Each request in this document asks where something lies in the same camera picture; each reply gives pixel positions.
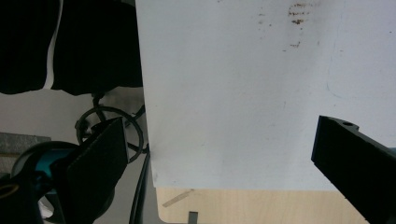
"white surface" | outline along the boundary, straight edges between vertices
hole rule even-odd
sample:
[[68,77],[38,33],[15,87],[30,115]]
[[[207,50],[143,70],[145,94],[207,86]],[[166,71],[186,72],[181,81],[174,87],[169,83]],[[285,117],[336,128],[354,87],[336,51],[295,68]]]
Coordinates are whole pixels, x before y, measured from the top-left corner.
[[156,187],[333,189],[319,115],[396,146],[396,1],[136,6]]

